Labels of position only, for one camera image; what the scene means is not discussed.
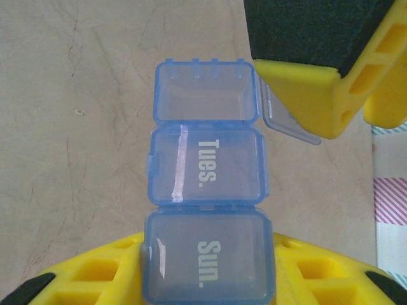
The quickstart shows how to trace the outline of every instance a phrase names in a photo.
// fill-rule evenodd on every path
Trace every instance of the black foam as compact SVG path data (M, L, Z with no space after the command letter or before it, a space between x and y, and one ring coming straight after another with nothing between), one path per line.
M253 59L334 67L345 77L394 0L244 0Z
M395 305L407 305L407 290L398 282L374 271L367 271L366 275Z
M53 273L45 273L25 281L21 286L7 295L0 305L28 305L51 281Z

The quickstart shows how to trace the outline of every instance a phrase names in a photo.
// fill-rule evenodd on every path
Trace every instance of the yellow bracket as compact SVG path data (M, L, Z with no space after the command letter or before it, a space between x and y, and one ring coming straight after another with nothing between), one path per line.
M342 134L364 107L365 120L394 128L407 120L407 0L395 0L350 72L255 60L260 77L308 132Z
M56 277L30 305L142 305L138 233L54 265ZM274 234L277 295L273 305L394 305L365 275L382 270L338 253Z

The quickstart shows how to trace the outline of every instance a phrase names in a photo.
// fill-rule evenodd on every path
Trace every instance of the pill organizer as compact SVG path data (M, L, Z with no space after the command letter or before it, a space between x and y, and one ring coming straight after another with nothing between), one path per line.
M150 304L268 304L275 296L267 126L318 144L242 59L166 60L155 75L143 295Z

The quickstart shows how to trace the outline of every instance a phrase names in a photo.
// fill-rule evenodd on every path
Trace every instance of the table surface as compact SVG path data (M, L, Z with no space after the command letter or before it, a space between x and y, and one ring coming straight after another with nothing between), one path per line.
M250 49L242 1L4 0L0 14L2 298L143 230L156 65ZM259 126L274 230L375 264L370 126L319 146Z

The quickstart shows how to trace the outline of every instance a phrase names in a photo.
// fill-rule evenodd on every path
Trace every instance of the pill box lid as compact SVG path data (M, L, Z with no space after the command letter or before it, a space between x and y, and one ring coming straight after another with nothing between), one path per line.
M159 208L146 219L143 295L151 304L268 304L272 227L254 207Z
M268 196L265 141L249 125L165 125L151 135L156 205L255 205Z

